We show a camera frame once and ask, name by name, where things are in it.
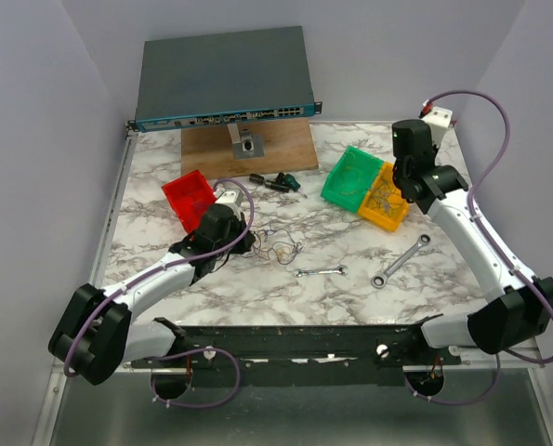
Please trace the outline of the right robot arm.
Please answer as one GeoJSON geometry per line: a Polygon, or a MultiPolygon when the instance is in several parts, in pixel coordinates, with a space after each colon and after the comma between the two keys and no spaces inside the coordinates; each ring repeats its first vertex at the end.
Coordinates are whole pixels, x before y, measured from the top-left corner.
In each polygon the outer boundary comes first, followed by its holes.
{"type": "Polygon", "coordinates": [[[394,123],[392,148],[395,186],[447,235],[486,300],[470,314],[425,321],[422,332],[406,341],[408,357],[425,364],[449,346],[497,354],[542,334],[553,310],[553,278],[542,279],[519,261],[467,201],[466,180],[454,167],[436,163],[438,148],[426,122],[394,123]]]}

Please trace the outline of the red plastic bin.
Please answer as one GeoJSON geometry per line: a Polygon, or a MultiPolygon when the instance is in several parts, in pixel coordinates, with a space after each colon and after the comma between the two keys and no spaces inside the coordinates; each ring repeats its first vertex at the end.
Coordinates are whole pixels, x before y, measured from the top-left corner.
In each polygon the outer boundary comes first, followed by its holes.
{"type": "Polygon", "coordinates": [[[199,170],[164,184],[162,191],[187,233],[199,227],[204,212],[217,199],[199,170]]]}

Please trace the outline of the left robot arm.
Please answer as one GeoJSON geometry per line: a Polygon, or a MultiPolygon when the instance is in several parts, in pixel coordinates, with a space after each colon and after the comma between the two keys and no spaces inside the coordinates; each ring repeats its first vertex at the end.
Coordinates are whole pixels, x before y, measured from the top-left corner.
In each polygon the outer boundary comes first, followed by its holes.
{"type": "Polygon", "coordinates": [[[126,361],[154,357],[165,367],[178,365],[183,342],[160,322],[143,329],[134,321],[169,295],[210,274],[222,256],[250,251],[255,241],[243,213],[221,203],[210,205],[196,230],[172,244],[152,266],[103,288],[77,288],[48,342],[68,375],[92,385],[107,380],[126,361]]]}

